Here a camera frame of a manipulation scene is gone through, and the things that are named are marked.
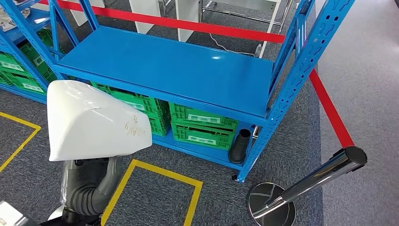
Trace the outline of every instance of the white robot head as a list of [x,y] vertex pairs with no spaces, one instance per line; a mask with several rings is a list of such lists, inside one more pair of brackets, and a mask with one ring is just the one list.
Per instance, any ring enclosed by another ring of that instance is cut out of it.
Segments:
[[50,161],[129,155],[152,145],[147,115],[79,81],[47,91]]

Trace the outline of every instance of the yellow floor tape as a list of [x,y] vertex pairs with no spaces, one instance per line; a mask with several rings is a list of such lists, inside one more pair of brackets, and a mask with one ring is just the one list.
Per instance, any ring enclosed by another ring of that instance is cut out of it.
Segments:
[[[5,117],[7,119],[19,122],[23,125],[29,126],[31,128],[34,129],[34,131],[32,132],[32,134],[14,151],[14,153],[12,153],[12,155],[0,166],[0,172],[3,171],[3,169],[14,159],[14,157],[23,149],[23,147],[38,133],[38,131],[41,129],[40,126],[35,125],[33,123],[30,123],[28,121],[19,119],[15,116],[0,112],[0,116]],[[170,177],[173,178],[175,180],[179,180],[182,181],[184,183],[190,184],[192,186],[194,186],[194,192],[192,194],[192,198],[191,198],[191,202],[189,205],[189,208],[187,210],[187,215],[186,218],[184,220],[184,224],[183,226],[190,226],[191,222],[192,222],[192,218],[194,216],[194,212],[195,212],[195,208],[197,206],[197,202],[198,199],[200,197],[200,193],[201,193],[201,189],[202,189],[202,181],[198,181],[189,177],[186,177],[184,175],[157,167],[157,166],[153,166],[150,165],[148,163],[139,161],[139,160],[132,160],[131,163],[129,164],[128,169],[126,170],[125,174],[123,175],[122,180],[120,181],[114,195],[112,196],[110,203],[108,204],[107,208],[104,211],[103,216],[101,217],[101,225],[105,225],[105,223],[107,222],[113,208],[116,205],[116,202],[118,201],[120,195],[122,194],[123,189],[126,186],[126,183],[128,182],[130,175],[132,174],[134,168],[138,166],[140,168],[152,171],[152,172],[156,172],[159,173],[161,175],[164,175],[166,177]]]
[[3,171],[3,169],[14,159],[14,157],[22,150],[22,148],[38,133],[38,131],[41,129],[40,126],[35,125],[33,123],[30,123],[28,121],[19,119],[15,116],[0,112],[0,116],[5,117],[7,119],[19,122],[25,126],[32,127],[35,129],[32,134],[12,153],[12,155],[0,166],[0,173]]
[[135,159],[133,159],[131,161],[131,163],[129,164],[129,167],[126,170],[125,175],[123,175],[123,178],[120,181],[113,197],[111,198],[110,203],[108,204],[107,208],[105,209],[104,214],[101,217],[101,225],[104,226],[105,223],[107,222],[113,208],[116,205],[116,202],[118,201],[120,195],[122,194],[122,191],[125,188],[126,183],[128,182],[130,175],[132,174],[132,172],[136,166],[146,169],[146,170],[149,170],[149,171],[152,171],[152,172],[159,173],[166,177],[170,177],[175,180],[179,180],[179,181],[182,181],[184,183],[194,186],[194,192],[192,193],[191,202],[190,202],[189,208],[187,210],[187,215],[186,215],[186,218],[185,218],[184,224],[183,224],[183,226],[190,226],[191,222],[192,222],[192,218],[194,216],[195,208],[197,206],[198,198],[200,197],[202,181],[198,181],[193,178],[189,178],[189,177],[183,176],[181,174],[178,174],[178,173],[175,173],[175,172],[172,172],[172,171],[169,171],[169,170],[157,167],[157,166],[153,166],[148,163],[145,163],[145,162],[142,162],[139,160],[135,160]]

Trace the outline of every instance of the crate label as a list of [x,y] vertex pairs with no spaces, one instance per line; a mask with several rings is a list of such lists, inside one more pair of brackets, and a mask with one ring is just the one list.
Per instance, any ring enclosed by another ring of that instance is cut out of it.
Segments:
[[34,64],[37,66],[39,66],[41,63],[43,63],[43,59],[41,57],[38,57],[36,59],[33,60]]
[[33,86],[33,85],[25,84],[25,83],[22,83],[22,85],[24,86],[25,89],[31,89],[31,90],[35,90],[35,91],[44,93],[44,91],[38,86]]
[[21,66],[19,66],[19,65],[10,64],[10,63],[3,62],[3,61],[0,61],[0,64],[1,64],[2,67],[11,68],[11,69],[18,70],[18,71],[22,71],[22,72],[25,71],[25,70],[24,70]]
[[200,137],[188,136],[188,140],[194,141],[194,142],[204,143],[204,144],[207,144],[207,145],[216,145],[216,141],[215,140],[210,140],[210,139],[205,139],[205,138],[200,138]]
[[0,226],[16,225],[22,217],[22,213],[7,202],[0,203]]
[[188,115],[188,120],[191,120],[191,121],[206,121],[206,122],[210,122],[210,123],[220,123],[220,118],[206,117],[206,116],[195,115],[195,114],[189,114]]
[[137,109],[137,110],[145,111],[144,105],[132,103],[132,102],[129,102],[129,101],[126,101],[126,100],[121,100],[121,101],[123,101],[123,102],[125,102],[126,104],[128,104],[128,105],[134,107],[134,108]]

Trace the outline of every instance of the shelf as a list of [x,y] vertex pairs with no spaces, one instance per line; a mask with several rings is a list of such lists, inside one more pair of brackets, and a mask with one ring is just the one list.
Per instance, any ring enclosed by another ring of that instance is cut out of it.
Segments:
[[[251,125],[248,123],[243,123],[240,122],[236,133],[242,128],[247,128],[250,129]],[[205,146],[200,146],[200,145],[194,145],[190,143],[185,143],[185,142],[180,142],[180,141],[175,141],[173,139],[173,133],[172,129],[168,131],[165,137],[153,135],[152,136],[152,142],[154,144],[158,144],[164,147],[168,147],[171,149],[174,149],[176,151],[180,151],[195,157],[199,157],[208,161],[212,161],[236,170],[241,170],[242,169],[242,164],[234,164],[231,163],[227,157],[228,151],[222,150],[222,149],[217,149],[217,148],[212,148],[212,147],[205,147]]]
[[[47,11],[30,8],[31,13],[26,18],[26,21],[32,26],[32,28],[37,32],[40,29],[44,28],[46,25],[50,23],[50,13]],[[25,36],[22,32],[17,28],[13,28],[6,32],[6,35],[15,43],[18,44],[25,40]]]
[[6,86],[3,84],[0,84],[0,89],[6,90],[8,92],[32,99],[34,101],[40,102],[42,104],[46,104],[46,95],[41,95],[41,94],[36,94],[36,93],[31,93],[28,91],[24,91],[21,89],[18,89],[16,86]]
[[107,85],[120,89],[140,87],[146,91],[131,91],[166,101],[191,100],[202,107],[212,105],[261,119],[272,65],[272,61],[256,57],[100,26],[55,68],[98,83],[109,80],[112,82]]

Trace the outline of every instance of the red barrier tape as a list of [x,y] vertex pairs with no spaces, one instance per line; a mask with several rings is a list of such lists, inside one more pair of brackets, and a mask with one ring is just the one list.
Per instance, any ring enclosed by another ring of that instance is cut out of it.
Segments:
[[[61,8],[83,11],[79,3],[67,2],[61,0],[57,0],[57,2]],[[42,0],[40,1],[40,3],[48,5],[47,0]],[[205,24],[205,23],[195,23],[195,22],[176,20],[165,17],[148,16],[148,15],[142,15],[132,12],[116,10],[116,9],[110,9],[110,8],[100,8],[94,6],[92,6],[92,8],[94,13],[100,16],[107,16],[128,21],[138,21],[143,23],[156,24],[165,27],[183,28],[197,32],[220,34],[220,35],[226,35],[242,39],[283,43],[285,38],[284,35],[246,30],[234,27]],[[353,146],[354,143],[352,141],[351,136],[349,135],[345,125],[343,124],[341,118],[339,117],[339,114],[335,109],[333,102],[328,96],[328,93],[324,88],[323,83],[321,82],[319,76],[317,75],[317,72],[314,69],[312,70],[309,78],[312,82],[312,85],[317,93],[317,96],[319,97],[321,105],[323,106],[324,111],[326,112],[327,117],[330,120],[330,123],[342,147]]]
[[331,125],[333,126],[334,132],[338,137],[339,142],[341,143],[342,147],[354,146],[351,136],[349,135],[348,131],[346,130],[345,125],[343,124],[339,114],[334,107],[333,102],[331,101],[330,97],[326,89],[321,82],[319,75],[313,69],[310,76],[309,76],[312,85],[319,97],[321,105],[324,108],[324,111],[327,114],[328,119],[330,120]]
[[[79,3],[68,2],[68,1],[57,1],[61,8],[73,9],[77,11],[83,11],[82,7]],[[47,0],[40,1],[42,4],[47,4]],[[116,19],[128,20],[128,21],[137,21],[148,24],[156,24],[164,27],[172,27],[172,28],[183,28],[187,30],[204,32],[204,33],[212,33],[212,34],[220,34],[230,37],[242,38],[242,39],[251,39],[257,41],[270,41],[283,43],[284,35],[259,32],[247,29],[240,29],[235,27],[221,26],[215,24],[206,24],[206,23],[196,23],[184,20],[176,20],[172,18],[166,17],[158,17],[158,16],[148,16],[143,14],[137,14],[132,12],[126,12],[111,8],[100,8],[92,6],[94,14],[100,16],[107,16]]]

